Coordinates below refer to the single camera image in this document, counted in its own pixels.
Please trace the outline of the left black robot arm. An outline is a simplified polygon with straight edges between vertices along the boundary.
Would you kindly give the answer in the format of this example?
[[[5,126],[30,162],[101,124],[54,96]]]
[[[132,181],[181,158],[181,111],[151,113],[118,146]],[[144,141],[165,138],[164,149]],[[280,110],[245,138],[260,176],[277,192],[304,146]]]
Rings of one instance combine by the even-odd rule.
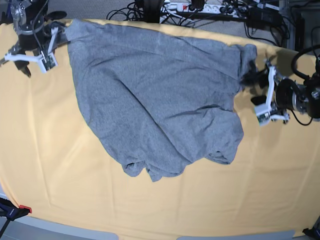
[[[269,60],[260,71],[249,71],[244,75],[241,84],[244,87],[258,85],[261,89],[267,87],[266,94],[253,96],[250,101],[260,126],[270,122],[282,121],[287,124],[290,114],[302,126],[309,126],[313,121],[320,120],[320,55],[316,53],[320,46],[312,45],[299,51],[292,59],[292,72],[303,79],[303,83],[282,76],[277,67]],[[309,76],[297,69],[297,61],[304,54],[313,52],[315,73]]]

